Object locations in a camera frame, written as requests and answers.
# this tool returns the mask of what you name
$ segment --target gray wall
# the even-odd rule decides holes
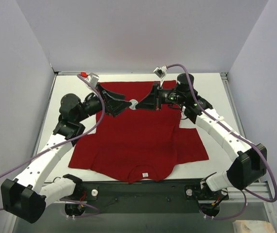
[[[0,0],[0,174],[31,156],[52,80],[52,69],[19,6]],[[0,212],[0,232],[6,216]]]
[[[277,180],[277,0],[270,0],[229,72],[246,136],[268,148]]]
[[[267,0],[17,0],[57,71],[229,71]]]

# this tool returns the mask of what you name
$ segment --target table surface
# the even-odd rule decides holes
[[[176,80],[178,74],[168,74],[166,80]],[[224,116],[225,121],[236,131],[238,126],[235,121],[229,100],[219,73],[192,74],[195,77],[194,88],[199,95],[209,101],[219,115]],[[155,74],[111,74],[99,75],[100,82],[144,82],[159,81]],[[60,75],[56,77],[52,91],[50,104],[48,107],[43,131],[40,137],[38,151],[42,150],[48,141],[51,133],[58,122],[59,107],[61,98],[67,93],[74,93],[82,100],[90,93],[85,83],[75,75]],[[82,121],[86,130],[90,129],[96,122],[95,116]],[[189,119],[180,122],[180,128],[197,128],[200,138],[206,148],[209,160],[197,161],[176,165],[166,179],[190,179],[203,178],[213,172],[227,170],[231,165],[231,160],[225,151],[210,137],[204,130],[194,125]],[[72,174],[81,178],[83,181],[114,181],[101,173],[92,170],[69,168],[74,148],[72,148],[61,161],[56,165],[46,182],[52,182],[55,177],[62,177],[65,174]]]

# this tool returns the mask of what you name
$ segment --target metal frame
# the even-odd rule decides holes
[[[37,138],[37,141],[36,141],[36,145],[35,145],[35,148],[34,148],[33,156],[36,155],[36,152],[38,150],[40,136],[42,134],[43,125],[44,125],[44,122],[45,122],[45,119],[46,119],[46,116],[47,116],[48,107],[49,107],[49,104],[50,104],[50,99],[51,99],[51,95],[52,95],[52,91],[53,91],[53,88],[54,88],[56,77],[58,75],[75,75],[77,73],[78,72],[57,72],[55,74],[54,80],[53,80],[53,83],[52,83],[52,87],[51,87],[51,90],[50,90],[50,94],[49,94],[49,100],[48,100],[48,104],[47,104],[47,108],[46,108],[46,113],[44,115],[44,118],[43,118],[43,121],[42,121],[42,124],[41,124],[41,127],[40,127],[40,131],[39,131],[38,138]],[[235,118],[236,123],[238,125],[239,133],[243,137],[245,137],[244,130],[243,130],[240,118],[239,118],[239,114],[238,114],[237,108],[234,104],[233,97],[232,97],[232,94],[231,94],[231,91],[230,91],[230,88],[229,88],[227,73],[226,72],[220,73],[220,76],[222,78],[224,88],[225,88],[225,91],[227,93],[227,97],[229,99],[231,109],[232,109],[233,114],[234,114],[234,118]],[[269,189],[268,183],[261,183],[261,182],[254,183],[254,184],[249,186],[249,189],[252,190],[253,192],[256,192],[256,193],[266,197],[266,198],[271,197],[271,191]],[[228,193],[229,193],[229,200],[225,200],[224,202],[231,202],[231,203],[244,202],[244,197],[243,197],[242,193],[240,192],[240,190],[235,189],[235,188],[229,188]],[[274,227],[274,229],[277,233],[277,217],[276,217],[276,213],[275,213],[275,210],[274,210],[274,207],[273,207],[272,203],[264,202],[264,201],[262,201],[258,198],[255,198],[255,197],[253,197],[252,195],[249,195],[249,194],[246,194],[246,196],[248,198],[248,202],[263,202],[266,213],[267,213],[267,217],[269,219],[269,222],[273,225],[273,227]],[[16,219],[17,219],[16,216],[14,216],[12,214],[9,214],[9,216],[7,218],[7,221],[5,223],[5,226],[4,226],[4,230],[3,230],[4,233],[11,233],[13,231]]]

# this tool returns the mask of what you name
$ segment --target purple cable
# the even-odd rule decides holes
[[[80,205],[84,205],[84,206],[86,206],[86,207],[89,207],[89,208],[91,208],[91,209],[97,211],[97,213],[86,214],[86,215],[81,215],[81,216],[75,216],[75,218],[90,217],[90,216],[98,215],[98,214],[100,213],[100,210],[99,210],[98,208],[96,208],[96,207],[93,206],[93,205],[86,204],[86,203],[84,203],[84,202],[80,202],[80,201],[77,201],[77,200],[68,200],[68,199],[60,199],[60,200],[61,200],[61,201],[67,201],[67,202],[73,202],[73,203],[80,204]]]
[[[212,217],[212,216],[209,216],[209,215],[206,215],[205,213],[203,213],[203,211],[202,211],[201,208],[199,209],[199,211],[200,211],[202,214],[204,214],[207,218],[210,218],[210,219],[212,219],[212,220],[228,220],[228,219],[231,219],[231,218],[234,218],[234,217],[238,217],[238,216],[240,216],[240,215],[242,215],[242,214],[244,213],[244,211],[245,211],[245,209],[246,209],[246,206],[247,206],[246,195],[244,194],[243,191],[241,191],[241,192],[242,192],[242,194],[243,194],[243,196],[244,196],[244,205],[243,205],[242,210],[241,210],[239,213],[235,214],[235,215],[228,216],[228,217]]]
[[[187,69],[186,69],[183,65],[181,65],[181,64],[173,64],[173,65],[167,66],[167,69],[169,69],[169,68],[171,68],[171,67],[181,67],[181,68],[183,68],[183,70],[184,70],[184,72],[185,72],[185,74],[186,74],[186,77],[187,77],[187,81],[188,81],[189,87],[190,87],[191,95],[192,95],[193,99],[195,100],[196,104],[198,104],[200,110],[201,110],[203,113],[205,113],[205,114],[206,114],[209,118],[211,118],[212,120],[216,121],[216,119],[215,119],[213,116],[211,116],[209,113],[207,113],[207,112],[201,107],[199,101],[197,100],[197,98],[196,98],[196,96],[195,96],[195,93],[194,93],[194,91],[193,91],[193,86],[192,86],[192,84],[191,84],[190,77],[189,77],[189,74],[188,74]],[[270,175],[271,181],[272,181],[272,183],[273,183],[274,191],[275,191],[275,196],[274,196],[272,199],[267,199],[267,198],[261,197],[260,195],[254,193],[254,192],[252,192],[252,191],[250,191],[250,190],[248,190],[248,189],[245,189],[245,191],[247,191],[248,193],[252,194],[253,196],[255,196],[255,197],[257,197],[257,198],[259,198],[259,199],[261,199],[261,200],[264,200],[264,201],[266,201],[266,202],[275,202],[275,201],[277,200],[277,183],[276,183],[274,174],[273,174],[273,172],[272,172],[270,166],[268,165],[268,163],[267,163],[265,157],[264,157],[263,154],[261,153],[261,151],[260,151],[253,143],[251,143],[251,142],[249,142],[248,140],[244,139],[244,138],[241,137],[240,135],[237,135],[237,134],[235,134],[234,132],[231,132],[231,130],[230,130],[228,127],[226,127],[226,125],[224,125],[223,123],[221,123],[220,121],[217,121],[217,123],[218,123],[219,125],[221,125],[225,130],[227,130],[231,135],[235,136],[236,138],[240,139],[241,141],[245,142],[245,143],[248,144],[250,147],[252,147],[252,148],[256,151],[256,153],[260,156],[261,160],[263,161],[263,163],[264,163],[264,165],[265,165],[265,167],[266,167],[266,169],[267,169],[267,171],[268,171],[268,173],[269,173],[269,175]]]
[[[37,155],[33,156],[32,158],[28,159],[28,160],[25,161],[24,163],[22,163],[22,164],[20,164],[20,165],[18,165],[18,166],[16,166],[16,167],[10,169],[9,171],[6,171],[5,173],[1,174],[1,175],[0,175],[0,178],[4,177],[5,175],[8,175],[9,173],[11,173],[11,172],[13,172],[13,171],[19,169],[20,167],[22,167],[22,166],[28,164],[30,161],[32,161],[32,160],[34,160],[34,159],[40,157],[41,155],[47,153],[48,151],[50,151],[50,149],[54,149],[54,148],[59,147],[59,146],[65,144],[65,143],[68,143],[68,142],[77,140],[77,139],[79,139],[79,138],[81,138],[81,137],[87,135],[88,133],[90,133],[92,130],[94,130],[94,129],[101,123],[101,121],[102,121],[102,119],[103,119],[103,117],[104,117],[104,114],[105,114],[105,104],[104,104],[104,100],[102,99],[102,97],[101,97],[101,95],[99,94],[99,92],[98,92],[91,84],[89,84],[80,74],[78,74],[77,77],[78,77],[81,81],[85,82],[85,83],[92,89],[92,91],[94,91],[94,93],[98,96],[98,98],[100,99],[100,102],[101,102],[101,104],[102,104],[102,114],[101,114],[101,117],[100,117],[99,121],[96,122],[96,124],[95,124],[91,129],[89,129],[87,132],[83,133],[82,135],[79,135],[79,136],[74,137],[74,138],[71,138],[71,139],[69,139],[69,140],[67,140],[67,141],[64,141],[64,142],[61,142],[61,143],[59,143],[59,144],[56,144],[56,145],[50,147],[49,149],[43,150],[42,152],[40,152],[40,153],[38,153]]]

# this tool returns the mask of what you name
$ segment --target purple hose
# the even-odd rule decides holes
[[[80,204],[80,205],[84,205],[84,206],[86,206],[86,207],[89,207],[89,208],[91,208],[91,209],[93,209],[93,210],[96,210],[97,212],[96,213],[93,213],[93,214],[86,214],[86,215],[81,215],[81,216],[75,216],[75,218],[80,218],[80,217],[90,217],[90,216],[94,216],[94,215],[98,215],[99,213],[100,213],[100,210],[98,209],[98,208],[96,208],[95,206],[93,206],[93,205],[89,205],[89,204],[86,204],[86,203],[84,203],[84,202],[81,202],[81,201],[76,201],[76,200],[68,200],[68,199],[60,199],[61,201],[68,201],[68,202],[73,202],[73,203],[76,203],[76,204]]]
[[[59,143],[59,144],[56,144],[56,145],[50,147],[50,149],[54,149],[54,148],[59,147],[59,146],[65,144],[65,143],[68,143],[68,142],[77,140],[77,139],[79,139],[79,138],[81,138],[81,137],[87,135],[88,133],[90,133],[92,130],[94,130],[94,129],[101,123],[101,121],[102,121],[102,119],[103,119],[103,117],[104,117],[104,114],[105,114],[105,104],[104,104],[104,100],[102,99],[101,95],[100,95],[100,94],[98,93],[98,91],[97,91],[93,86],[91,86],[80,74],[78,74],[77,77],[78,77],[81,81],[85,82],[85,83],[92,89],[92,91],[94,91],[94,93],[98,96],[98,98],[100,99],[101,104],[102,104],[102,114],[101,114],[101,117],[100,117],[99,121],[96,122],[96,124],[95,124],[91,129],[89,129],[87,132],[85,132],[85,133],[83,133],[82,135],[79,135],[79,136],[77,136],[77,137],[71,138],[71,139],[69,139],[69,140],[67,140],[67,141],[64,141],[64,142],[61,142],[61,143]],[[9,171],[6,171],[5,173],[3,173],[3,174],[0,175],[0,178],[4,177],[5,175],[8,175],[9,173],[11,173],[11,172],[13,172],[13,171],[19,169],[20,167],[22,167],[22,166],[28,164],[30,161],[32,161],[32,160],[34,160],[34,159],[40,157],[41,155],[47,153],[48,151],[50,151],[50,149],[43,150],[42,152],[40,152],[40,153],[38,153],[37,155],[35,155],[34,157],[28,159],[28,160],[25,161],[24,163],[22,163],[22,164],[20,164],[20,165],[18,165],[18,166],[16,166],[16,167],[10,169]]]
[[[234,217],[238,217],[238,216],[240,216],[240,215],[242,215],[242,214],[244,213],[244,211],[245,211],[245,209],[246,209],[246,206],[247,206],[246,195],[244,194],[243,191],[241,191],[241,192],[242,192],[242,194],[243,194],[243,196],[244,196],[244,205],[243,205],[242,210],[241,210],[239,213],[235,214],[235,215],[228,216],[228,217],[211,217],[211,216],[206,215],[205,213],[203,213],[203,212],[202,212],[202,209],[200,209],[199,211],[200,211],[202,214],[204,214],[207,218],[210,218],[210,219],[213,219],[213,220],[228,220],[228,219],[231,219],[231,218],[234,218]]]
[[[194,93],[194,91],[193,91],[193,86],[192,86],[192,84],[191,84],[190,77],[189,77],[189,74],[188,74],[187,69],[186,69],[183,65],[181,65],[181,64],[173,64],[173,65],[167,66],[167,69],[169,69],[169,68],[171,68],[171,67],[181,67],[181,68],[183,68],[183,70],[184,70],[184,72],[185,72],[185,74],[186,74],[186,77],[187,77],[187,81],[188,81],[189,87],[190,87],[191,95],[192,95],[193,99],[195,100],[196,104],[198,104],[200,110],[201,110],[202,112],[204,112],[209,118],[211,118],[212,120],[216,121],[216,119],[215,119],[213,116],[211,116],[209,113],[207,113],[207,112],[201,107],[200,103],[198,102],[198,100],[197,100],[197,98],[196,98],[196,96],[195,96],[195,93]],[[255,197],[257,197],[257,198],[259,198],[259,199],[261,199],[261,200],[264,200],[264,201],[266,201],[266,202],[275,202],[275,201],[277,200],[277,183],[276,183],[274,174],[273,174],[273,172],[272,172],[270,166],[268,165],[268,163],[267,163],[265,157],[264,157],[263,154],[261,153],[261,151],[260,151],[253,143],[251,143],[251,142],[249,142],[248,140],[244,139],[244,138],[241,137],[240,135],[237,135],[237,134],[235,134],[234,132],[231,132],[230,129],[227,128],[226,125],[224,125],[224,124],[221,123],[220,121],[218,121],[217,123],[218,123],[219,125],[221,125],[225,130],[227,130],[228,132],[230,132],[231,135],[235,136],[236,138],[240,139],[241,141],[243,141],[243,142],[245,142],[246,144],[248,144],[249,146],[251,146],[251,147],[256,151],[256,153],[260,156],[261,160],[263,161],[263,163],[264,163],[265,167],[267,168],[267,171],[268,171],[268,173],[269,173],[269,175],[270,175],[270,177],[271,177],[271,181],[272,181],[272,183],[273,183],[273,187],[274,187],[274,191],[275,191],[275,196],[274,196],[274,198],[272,198],[272,199],[267,199],[267,198],[261,197],[260,195],[254,193],[254,192],[252,192],[252,191],[250,191],[250,190],[248,190],[248,189],[245,189],[245,191],[247,191],[248,193],[252,194],[253,196],[255,196]]]

